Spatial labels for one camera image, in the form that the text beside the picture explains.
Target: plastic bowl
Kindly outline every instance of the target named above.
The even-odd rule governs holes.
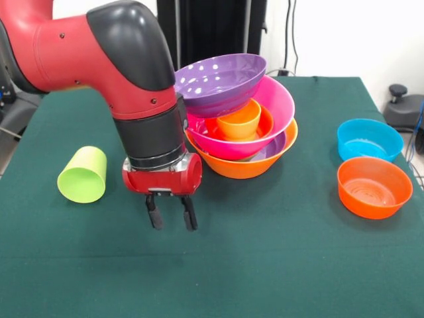
[[[217,124],[225,140],[254,140],[259,125],[261,107],[257,101],[250,99],[246,106],[235,113],[217,118]]]
[[[213,171],[227,178],[249,179],[263,174],[293,146],[297,138],[297,123],[293,119],[285,132],[281,132],[270,144],[247,162],[228,161],[213,157],[196,145],[190,132],[187,132],[187,138]]]
[[[254,134],[254,139],[260,139],[268,136],[272,128],[274,127],[274,120],[272,114],[265,107],[261,106],[260,118],[258,128]],[[219,130],[217,120],[215,118],[209,118],[204,120],[204,125],[199,128],[203,129],[203,132],[214,139],[225,140],[225,136]]]
[[[369,156],[393,162],[403,148],[403,139],[395,129],[372,119],[344,122],[337,131],[337,138],[343,160]]]
[[[379,158],[347,160],[341,164],[337,179],[343,205],[367,219],[391,217],[413,193],[411,180],[406,173]]]
[[[232,142],[208,136],[205,132],[205,119],[188,115],[189,127],[194,141],[210,155],[225,160],[241,160],[248,158],[264,148],[281,134],[294,117],[294,101],[288,90],[269,76],[264,76],[253,96],[261,106],[267,108],[274,119],[271,133],[265,137],[249,142]]]
[[[266,61],[254,54],[229,54],[190,64],[176,72],[175,89],[189,114],[211,118],[244,107],[265,74]]]

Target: bowl rim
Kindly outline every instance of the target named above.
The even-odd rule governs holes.
[[[370,124],[375,124],[376,126],[379,126],[379,127],[382,127],[383,129],[386,129],[387,131],[390,131],[391,133],[392,133],[392,136],[396,136],[395,138],[396,138],[396,141],[397,142],[400,142],[399,143],[399,147],[398,147],[398,149],[396,150],[396,151],[393,151],[393,153],[392,154],[388,154],[387,155],[387,157],[392,157],[392,156],[397,156],[398,154],[400,154],[401,153],[401,151],[402,151],[402,149],[403,149],[403,146],[404,146],[404,142],[403,142],[403,138],[402,138],[402,136],[398,133],[398,131],[397,130],[395,130],[395,128],[393,128],[393,127],[391,127],[391,126],[389,126],[387,123],[385,123],[385,122],[382,122],[382,121],[378,121],[378,120],[376,120],[376,119],[368,119],[368,118],[352,118],[352,119],[349,119],[348,121],[345,121],[345,122],[343,122],[343,123],[341,123],[340,125],[339,125],[339,127],[338,127],[338,129],[337,129],[337,140],[339,141],[339,142],[341,142],[343,145],[345,145],[346,147],[348,147],[349,148],[349,146],[347,146],[346,145],[346,142],[343,142],[343,140],[342,140],[342,138],[341,138],[341,136],[340,136],[340,134],[341,134],[341,131],[343,130],[343,129],[345,129],[346,127],[346,125],[348,125],[348,124],[350,124],[350,123],[355,123],[355,122],[365,122],[365,123],[370,123]]]
[[[255,58],[255,59],[261,61],[262,62],[262,65],[261,65],[260,72],[258,72],[255,76],[253,76],[252,78],[249,78],[248,80],[246,80],[246,81],[244,81],[244,82],[242,82],[242,83],[240,83],[238,85],[234,85],[234,86],[231,86],[230,88],[224,89],[223,91],[220,91],[219,94],[222,94],[222,93],[228,92],[228,91],[230,91],[232,89],[236,89],[236,88],[239,88],[239,87],[241,87],[243,85],[246,85],[246,83],[249,83],[251,81],[256,80],[259,76],[262,77],[263,74],[266,71],[266,60],[265,60],[265,58],[261,57],[260,55],[251,54],[251,53],[234,53],[234,54],[223,54],[223,55],[213,56],[211,58],[205,58],[203,60],[196,61],[194,63],[190,63],[190,64],[184,66],[183,68],[180,68],[179,70],[177,70],[176,71],[176,75],[177,75],[178,72],[180,72],[182,70],[188,69],[188,67],[190,65],[194,65],[196,63],[200,63],[200,62],[204,62],[204,61],[214,60],[216,58],[224,58],[224,57],[227,57],[227,56],[248,56],[248,57]],[[183,87],[185,87],[185,86],[178,86],[179,88],[177,89],[177,86],[178,85],[177,85],[177,82],[176,82],[174,84],[174,88],[175,88],[175,90],[177,92],[179,92]],[[201,100],[203,98],[207,98],[207,97],[211,97],[212,95],[216,95],[217,93],[207,93],[206,95],[202,95],[202,96],[198,96],[198,97],[184,97],[184,94],[183,93],[181,93],[181,94],[183,95],[183,99],[185,101],[190,101],[190,100],[193,100],[193,99]]]
[[[409,194],[408,194],[408,196],[407,196],[407,199],[405,199],[404,201],[402,201],[402,202],[399,202],[399,203],[396,203],[396,204],[394,204],[394,205],[376,205],[376,204],[371,204],[371,203],[368,203],[368,202],[365,202],[365,201],[363,201],[363,200],[360,200],[360,199],[358,199],[357,197],[355,197],[355,196],[353,196],[347,189],[346,189],[346,187],[344,186],[344,184],[340,181],[340,172],[341,172],[341,170],[342,170],[342,168],[346,165],[346,164],[348,164],[348,163],[350,163],[350,162],[352,162],[352,161],[357,161],[357,160],[374,160],[374,161],[377,161],[377,162],[380,162],[381,164],[385,164],[385,165],[387,165],[387,166],[391,166],[393,169],[395,169],[395,170],[397,170],[397,171],[399,171],[399,172],[401,172],[401,174],[403,175],[403,176],[405,176],[406,177],[406,179],[408,180],[408,183],[407,183],[407,185],[408,185],[408,188],[409,188]],[[367,206],[370,206],[370,207],[377,207],[377,208],[380,208],[380,209],[391,209],[391,208],[394,208],[394,207],[401,207],[402,205],[404,205],[405,203],[407,203],[410,199],[411,199],[411,197],[412,197],[412,195],[413,195],[413,184],[412,184],[412,181],[411,181],[411,178],[406,174],[406,172],[404,172],[401,168],[399,168],[398,166],[396,166],[395,164],[393,164],[393,163],[391,163],[391,162],[388,162],[387,160],[384,160],[384,159],[381,159],[381,158],[377,158],[377,157],[371,157],[371,156],[362,156],[362,157],[355,157],[355,158],[351,158],[351,159],[348,159],[348,160],[346,160],[346,161],[344,161],[340,166],[339,166],[339,169],[337,170],[337,183],[338,183],[338,185],[339,185],[339,187],[342,187],[343,188],[343,191],[349,196],[349,197],[351,197],[351,198],[353,198],[354,200],[356,200],[356,201],[358,201],[358,202],[361,202],[361,203],[363,203],[363,204],[365,204],[365,205],[367,205]]]
[[[198,145],[195,144],[195,140],[190,135],[191,134],[190,131],[186,131],[185,134],[187,136],[188,142],[196,149],[196,151],[198,153],[200,153],[200,155],[206,156],[208,159],[211,158],[211,159],[214,159],[214,160],[216,160],[218,162],[233,163],[233,164],[242,164],[242,165],[244,165],[244,164],[256,164],[256,163],[261,163],[261,162],[267,162],[267,161],[269,161],[269,160],[271,160],[273,158],[280,157],[281,155],[283,155],[285,152],[287,152],[294,145],[295,141],[297,140],[297,136],[299,135],[299,126],[297,125],[297,121],[294,118],[291,120],[290,125],[292,123],[293,123],[294,129],[295,129],[295,134],[294,134],[293,139],[290,142],[288,142],[287,141],[287,134],[286,134],[286,132],[285,131],[281,132],[280,134],[286,134],[286,144],[284,145],[283,149],[279,153],[277,153],[277,154],[275,154],[275,155],[273,155],[273,156],[271,156],[269,158],[265,158],[265,159],[261,159],[261,160],[257,160],[257,161],[246,161],[246,162],[243,162],[243,161],[225,160],[225,159],[214,157],[214,156],[212,156],[212,155],[204,152],[202,149],[200,149],[198,147]]]
[[[290,94],[290,92],[287,90],[287,88],[284,87],[283,84],[281,84],[279,81],[275,80],[274,78],[271,78],[268,75],[265,75],[264,78],[268,78],[269,80],[272,80],[276,83],[278,83],[282,89],[284,89],[284,91],[286,91],[288,99],[290,101],[290,106],[291,106],[291,113],[290,113],[290,121],[287,123],[286,126],[282,127],[280,130],[276,131],[274,134],[269,134],[267,137],[264,138],[260,138],[260,139],[256,139],[256,140],[252,140],[252,141],[242,141],[242,142],[237,142],[237,144],[256,144],[259,142],[267,142],[269,140],[272,140],[274,138],[276,138],[279,134],[281,134],[283,131],[285,131],[287,129],[287,127],[290,126],[290,124],[292,123],[292,121],[294,120],[294,115],[295,115],[295,104],[294,104],[294,99],[293,96]],[[194,115],[190,115],[192,117],[198,118],[200,120],[206,120],[206,118],[200,118],[200,117],[196,117]],[[218,143],[224,143],[224,144],[234,144],[235,142],[233,141],[227,141],[227,140],[219,140],[219,139],[215,139],[215,138],[211,138],[209,136],[206,136],[204,134],[200,134],[197,131],[195,131],[194,129],[192,129],[190,126],[187,128],[187,130],[190,131],[190,133],[193,133],[194,135],[200,136],[201,138],[205,138],[208,141],[213,141],[213,142],[218,142]]]

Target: white wall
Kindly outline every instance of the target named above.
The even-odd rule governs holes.
[[[424,1],[297,1],[298,75],[360,76],[379,108],[391,83],[424,93]],[[283,65],[287,3],[268,0],[269,32],[263,34],[261,55],[269,70]]]
[[[144,3],[154,15],[158,14],[156,0],[139,0]],[[99,7],[113,0],[54,0],[53,17],[55,19],[83,15],[92,8]]]

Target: green tablecloth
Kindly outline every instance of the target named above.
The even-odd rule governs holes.
[[[158,200],[166,227],[152,229],[144,196],[122,182],[125,154],[98,93],[47,96],[0,180],[0,317],[423,317],[416,182],[384,221],[338,199],[337,127],[382,119],[361,80],[280,81],[295,99],[297,142],[253,180],[205,166],[195,233],[175,198]],[[107,154],[107,191],[79,205],[56,178],[88,144]]]

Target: cable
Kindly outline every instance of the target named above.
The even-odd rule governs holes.
[[[3,127],[0,127],[0,131],[3,131],[4,133],[7,133],[7,134],[9,134],[9,135],[11,135],[15,138],[18,138],[18,139],[22,138],[21,135],[15,134],[13,131],[10,131],[9,129],[3,128]]]
[[[296,74],[297,63],[299,62],[299,56],[297,55],[296,44],[294,40],[294,13],[296,11],[297,0],[293,0],[293,13],[291,14],[291,42],[293,44],[294,55],[296,56],[296,62],[294,64],[294,74]]]
[[[292,71],[287,70],[286,68],[276,68],[275,70],[269,71],[268,73],[266,73],[266,75],[270,75],[273,72],[277,72],[277,71],[286,71],[289,72],[291,75],[296,76],[296,74],[294,74]]]
[[[414,175],[414,177],[416,177],[420,181],[419,186],[424,189],[424,178],[423,178],[423,176],[419,175],[418,169],[412,164],[412,162],[409,164],[409,166],[417,174],[416,176]]]
[[[413,160],[413,157],[415,155],[415,143],[413,142],[413,139],[417,138],[418,130],[421,127],[421,123],[423,122],[423,112],[424,112],[424,101],[422,102],[421,107],[419,109],[417,124],[413,130],[411,137],[409,138],[408,145],[406,148],[405,157],[408,164],[411,164],[411,161]]]
[[[289,0],[289,7],[287,8],[286,15],[286,47],[285,47],[285,55],[284,55],[284,68],[287,67],[287,57],[289,50],[289,19],[290,19],[290,9],[292,8],[292,0]]]

